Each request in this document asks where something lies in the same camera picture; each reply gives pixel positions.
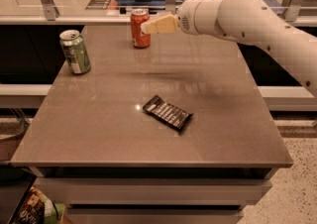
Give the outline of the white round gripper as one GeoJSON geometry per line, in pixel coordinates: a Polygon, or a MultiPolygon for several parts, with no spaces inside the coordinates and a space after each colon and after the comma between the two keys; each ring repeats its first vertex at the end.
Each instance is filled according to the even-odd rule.
{"type": "Polygon", "coordinates": [[[178,26],[189,35],[221,36],[217,22],[218,9],[222,0],[185,0],[174,15],[168,14],[141,24],[144,34],[174,33],[178,26]]]}

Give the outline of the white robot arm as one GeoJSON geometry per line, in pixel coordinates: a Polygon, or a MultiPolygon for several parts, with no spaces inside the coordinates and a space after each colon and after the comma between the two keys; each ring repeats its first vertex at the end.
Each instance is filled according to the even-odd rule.
{"type": "Polygon", "coordinates": [[[176,30],[255,46],[317,96],[317,38],[281,20],[264,0],[185,0],[174,15],[141,25],[144,34],[176,30]]]}

